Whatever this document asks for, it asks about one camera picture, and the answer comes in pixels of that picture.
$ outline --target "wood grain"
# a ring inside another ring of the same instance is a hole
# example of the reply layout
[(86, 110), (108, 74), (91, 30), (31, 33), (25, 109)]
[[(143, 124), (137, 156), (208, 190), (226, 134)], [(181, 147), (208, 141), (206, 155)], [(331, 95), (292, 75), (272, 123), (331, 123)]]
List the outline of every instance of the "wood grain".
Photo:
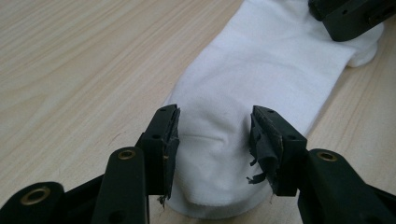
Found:
[[(0, 1), (0, 204), (35, 182), (69, 190), (102, 174), (241, 2)], [(341, 75), (308, 140), (396, 194), (394, 36), (395, 18), (375, 59)], [(150, 200), (151, 223), (301, 223), (295, 198), (218, 221)]]

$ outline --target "sock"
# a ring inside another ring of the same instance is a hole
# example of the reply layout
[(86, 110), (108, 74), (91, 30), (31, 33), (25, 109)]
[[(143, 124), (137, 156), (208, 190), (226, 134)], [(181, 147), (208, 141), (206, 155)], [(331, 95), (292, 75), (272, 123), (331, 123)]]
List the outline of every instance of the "sock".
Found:
[(181, 76), (165, 105), (181, 109), (177, 168), (168, 205), (198, 218), (237, 216), (271, 193), (250, 166), (254, 105), (307, 134), (346, 65), (376, 52), (382, 24), (347, 42), (330, 39), (306, 0), (247, 0)]

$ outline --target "brass screw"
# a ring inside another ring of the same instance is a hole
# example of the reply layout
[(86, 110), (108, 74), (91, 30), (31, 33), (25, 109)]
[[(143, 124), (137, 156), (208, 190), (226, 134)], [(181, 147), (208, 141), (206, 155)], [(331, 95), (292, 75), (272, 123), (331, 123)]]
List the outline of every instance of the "brass screw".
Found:
[(122, 152), (119, 153), (119, 159), (126, 161), (133, 158), (135, 155), (136, 152), (134, 150), (123, 150)]
[(38, 189), (32, 189), (27, 194), (23, 195), (23, 197), (21, 198), (21, 204), (32, 205), (36, 203), (41, 203), (49, 196), (50, 196), (50, 189), (47, 188), (46, 186)]

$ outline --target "black plastic part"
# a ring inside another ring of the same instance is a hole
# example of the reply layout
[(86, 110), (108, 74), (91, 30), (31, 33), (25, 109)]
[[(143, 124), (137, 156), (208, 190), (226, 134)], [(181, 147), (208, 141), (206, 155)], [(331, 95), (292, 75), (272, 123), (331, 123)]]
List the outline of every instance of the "black plastic part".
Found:
[(371, 190), (378, 197), (379, 200), (388, 208), (388, 210), (396, 217), (396, 196), (389, 194), (382, 189), (370, 186)]
[(55, 182), (36, 183), (14, 194), (0, 210), (0, 223), (61, 223), (64, 188)]
[(308, 153), (300, 188), (304, 223), (396, 223), (396, 218), (339, 154), (325, 149)]
[(91, 223), (102, 179), (103, 175), (100, 175), (66, 192), (64, 200), (67, 216), (64, 223)]
[(148, 223), (145, 157), (138, 147), (113, 152), (97, 197), (92, 223)]
[(149, 195), (163, 195), (168, 199), (171, 196), (179, 144), (179, 115), (180, 110), (176, 105), (164, 106), (157, 110), (136, 144), (144, 150)]
[(295, 196), (299, 167), (307, 153), (306, 139), (274, 110), (253, 106), (250, 154), (263, 174), (249, 179), (252, 184), (266, 177), (277, 196)]
[(309, 0), (310, 13), (334, 41), (348, 41), (396, 13), (396, 0)]

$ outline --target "table surface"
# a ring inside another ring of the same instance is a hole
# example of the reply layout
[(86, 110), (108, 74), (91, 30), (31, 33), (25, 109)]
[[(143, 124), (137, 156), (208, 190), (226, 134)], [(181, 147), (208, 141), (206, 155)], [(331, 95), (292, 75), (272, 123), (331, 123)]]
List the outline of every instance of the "table surface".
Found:
[[(70, 190), (101, 175), (240, 4), (0, 1), (0, 204), (35, 182)], [(396, 194), (396, 18), (385, 27), (374, 60), (345, 70), (307, 138)], [(301, 223), (296, 198), (218, 221), (150, 202), (151, 223)]]

